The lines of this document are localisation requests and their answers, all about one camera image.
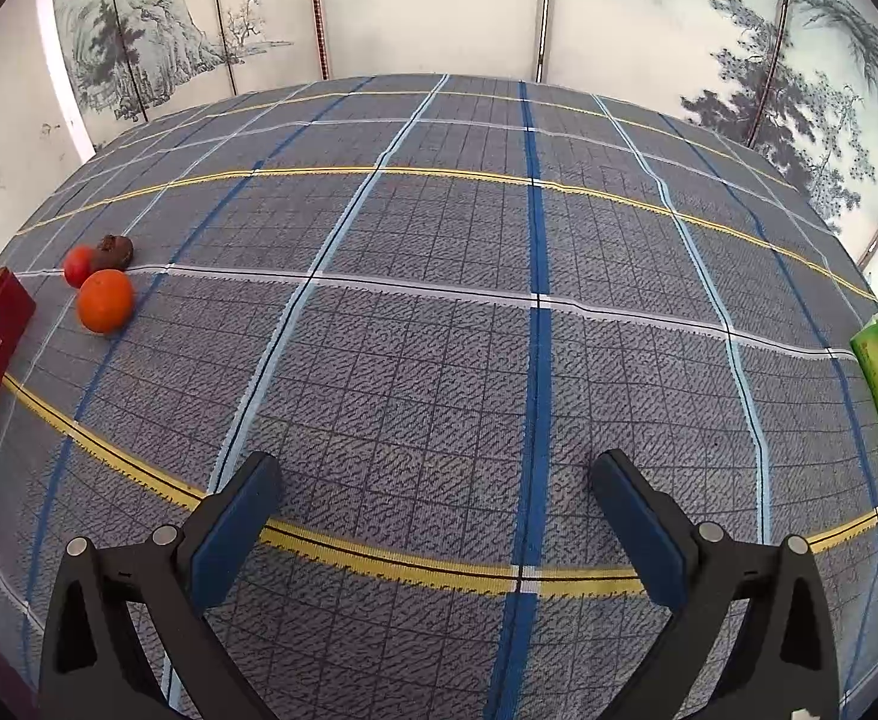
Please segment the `large orange tangerine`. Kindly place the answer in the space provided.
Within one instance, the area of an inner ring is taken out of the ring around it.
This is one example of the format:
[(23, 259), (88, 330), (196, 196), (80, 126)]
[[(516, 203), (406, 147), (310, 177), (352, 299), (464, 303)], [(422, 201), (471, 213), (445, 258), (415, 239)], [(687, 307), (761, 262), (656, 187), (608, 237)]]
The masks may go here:
[(127, 325), (135, 310), (135, 289), (120, 270), (99, 270), (86, 278), (78, 291), (76, 312), (81, 325), (92, 333), (108, 335)]

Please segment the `small red fruit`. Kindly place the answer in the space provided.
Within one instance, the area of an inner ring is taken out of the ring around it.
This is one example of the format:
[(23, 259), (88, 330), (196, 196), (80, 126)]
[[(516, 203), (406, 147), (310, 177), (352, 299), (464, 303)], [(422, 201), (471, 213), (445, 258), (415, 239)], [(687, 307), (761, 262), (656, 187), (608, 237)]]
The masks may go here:
[(91, 245), (75, 245), (68, 250), (62, 262), (62, 275), (71, 288), (80, 289), (91, 275), (92, 257), (94, 257), (94, 249)]

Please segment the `dark brown passion fruit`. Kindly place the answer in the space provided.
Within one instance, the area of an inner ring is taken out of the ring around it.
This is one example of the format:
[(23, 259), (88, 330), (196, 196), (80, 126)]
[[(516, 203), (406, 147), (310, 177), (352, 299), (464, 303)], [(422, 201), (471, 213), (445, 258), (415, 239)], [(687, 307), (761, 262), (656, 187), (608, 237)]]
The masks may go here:
[(92, 271), (125, 271), (131, 265), (133, 257), (135, 257), (135, 247), (130, 238), (107, 234), (92, 250), (89, 263)]

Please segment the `plaid blue grey tablecloth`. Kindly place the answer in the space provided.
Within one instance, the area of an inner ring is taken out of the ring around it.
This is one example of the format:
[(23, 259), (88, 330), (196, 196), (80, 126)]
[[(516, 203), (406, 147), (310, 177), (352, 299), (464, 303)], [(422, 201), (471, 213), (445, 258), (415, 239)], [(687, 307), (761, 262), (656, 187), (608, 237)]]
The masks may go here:
[[(135, 310), (81, 325), (75, 245)], [(594, 718), (667, 622), (587, 488), (810, 543), (841, 707), (878, 694), (877, 301), (763, 154), (470, 76), (244, 94), (122, 133), (0, 252), (0, 683), (31, 700), (68, 541), (182, 523), (255, 450), (283, 494), (211, 628), (283, 718)]]

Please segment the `painted folding screen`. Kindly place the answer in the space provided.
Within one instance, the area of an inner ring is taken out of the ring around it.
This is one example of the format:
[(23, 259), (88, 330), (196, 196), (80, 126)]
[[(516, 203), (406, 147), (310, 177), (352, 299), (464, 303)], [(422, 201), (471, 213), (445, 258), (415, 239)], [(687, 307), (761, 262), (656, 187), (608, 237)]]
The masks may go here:
[(94, 142), (318, 78), (524, 78), (751, 146), (878, 275), (873, 0), (52, 0), (52, 13)]

